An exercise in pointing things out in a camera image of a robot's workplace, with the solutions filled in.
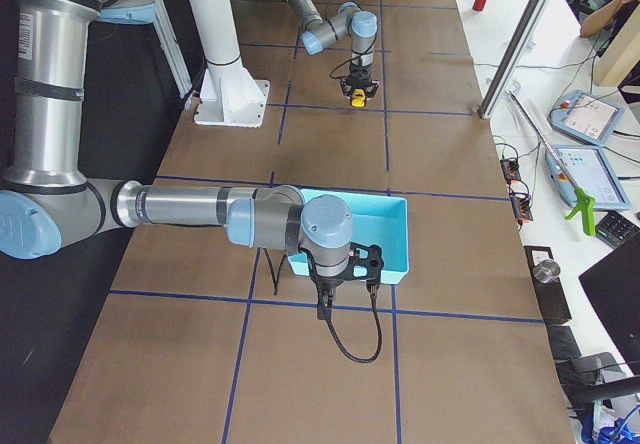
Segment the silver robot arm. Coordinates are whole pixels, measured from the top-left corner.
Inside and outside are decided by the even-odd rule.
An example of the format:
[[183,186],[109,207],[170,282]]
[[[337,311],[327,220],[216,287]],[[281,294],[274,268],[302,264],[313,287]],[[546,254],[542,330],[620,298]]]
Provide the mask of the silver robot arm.
[[312,0],[284,1],[300,21],[301,40],[308,54],[316,55],[346,37],[351,39],[351,57],[346,61],[349,73],[337,79],[350,105],[364,108],[379,86],[372,79],[377,16],[353,1],[343,3],[330,18],[322,17]]
[[148,24],[155,0],[17,0],[18,71],[14,159],[3,174],[1,249],[35,259],[118,227],[222,226],[235,244],[304,253],[328,318],[337,286],[358,256],[349,206],[335,196],[305,200],[292,186],[162,187],[88,179],[78,152],[88,27]]

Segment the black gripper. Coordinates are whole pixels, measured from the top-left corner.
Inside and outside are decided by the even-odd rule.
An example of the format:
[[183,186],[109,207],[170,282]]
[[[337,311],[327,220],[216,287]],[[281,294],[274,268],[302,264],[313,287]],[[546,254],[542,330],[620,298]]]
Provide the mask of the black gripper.
[[333,277],[321,276],[313,270],[310,271],[310,277],[316,286],[317,318],[319,320],[330,320],[336,289],[341,285],[341,280]]
[[351,100],[353,88],[358,88],[365,89],[366,100],[374,98],[379,88],[379,82],[376,80],[372,81],[371,71],[371,64],[361,65],[357,64],[355,61],[351,62],[349,64],[349,74],[347,75],[347,78],[340,79],[342,94],[348,100]]

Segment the person forearm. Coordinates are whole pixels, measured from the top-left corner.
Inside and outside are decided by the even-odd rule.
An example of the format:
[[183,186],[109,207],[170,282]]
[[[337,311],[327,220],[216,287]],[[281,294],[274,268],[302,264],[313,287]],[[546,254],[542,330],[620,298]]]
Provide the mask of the person forearm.
[[639,0],[611,0],[585,19],[580,28],[580,36],[582,38],[589,38],[596,35],[616,17],[623,6],[638,1]]

